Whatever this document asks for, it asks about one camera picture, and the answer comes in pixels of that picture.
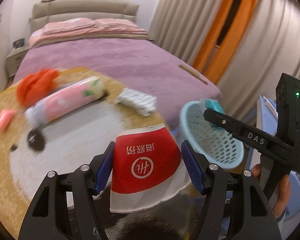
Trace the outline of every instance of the laundry basket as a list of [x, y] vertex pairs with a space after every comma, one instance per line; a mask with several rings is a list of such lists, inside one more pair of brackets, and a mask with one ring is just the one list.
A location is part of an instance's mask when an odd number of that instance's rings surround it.
[[206, 156], [210, 163], [233, 169], [243, 160], [243, 143], [225, 130], [214, 130], [204, 119], [199, 101], [185, 104], [180, 113], [178, 142], [188, 140], [193, 149]]

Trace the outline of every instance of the finger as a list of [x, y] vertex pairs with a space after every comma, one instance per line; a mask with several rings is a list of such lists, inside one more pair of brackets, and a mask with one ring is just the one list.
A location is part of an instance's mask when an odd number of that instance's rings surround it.
[[277, 219], [282, 215], [282, 212], [287, 207], [289, 199], [291, 196], [291, 183], [289, 181], [289, 176], [284, 175], [280, 181], [280, 195], [278, 201], [272, 208], [273, 214]]
[[256, 178], [257, 181], [259, 181], [260, 171], [261, 171], [261, 165], [260, 164], [255, 165], [251, 170], [253, 176]]

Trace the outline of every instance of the metal bolt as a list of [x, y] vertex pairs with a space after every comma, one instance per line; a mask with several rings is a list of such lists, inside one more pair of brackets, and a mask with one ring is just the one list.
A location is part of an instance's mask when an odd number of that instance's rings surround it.
[[87, 171], [89, 169], [89, 165], [85, 164], [85, 165], [82, 165], [80, 170], [82, 171]]
[[218, 165], [216, 165], [216, 164], [210, 164], [209, 165], [209, 168], [211, 169], [211, 170], [213, 170], [213, 171], [216, 171], [217, 169], [218, 169]]
[[56, 173], [55, 173], [54, 171], [49, 171], [47, 176], [48, 176], [49, 178], [52, 178], [52, 177], [54, 177], [55, 174], [56, 174]]
[[243, 171], [243, 174], [246, 177], [251, 177], [251, 175], [252, 175], [251, 171], [248, 171], [248, 170]]

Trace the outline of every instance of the purple bedspread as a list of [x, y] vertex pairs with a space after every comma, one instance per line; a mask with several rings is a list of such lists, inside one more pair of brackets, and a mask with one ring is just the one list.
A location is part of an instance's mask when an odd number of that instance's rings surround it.
[[157, 96], [157, 110], [174, 130], [182, 106], [201, 98], [220, 99], [220, 90], [191, 76], [177, 57], [145, 40], [86, 39], [30, 49], [14, 82], [42, 68], [87, 67], [127, 87]]

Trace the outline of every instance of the headboard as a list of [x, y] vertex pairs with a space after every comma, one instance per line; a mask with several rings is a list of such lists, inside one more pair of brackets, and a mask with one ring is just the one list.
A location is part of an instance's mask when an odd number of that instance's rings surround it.
[[135, 22], [139, 5], [122, 0], [55, 0], [33, 6], [30, 18], [31, 33], [47, 23], [86, 17], [126, 19]]

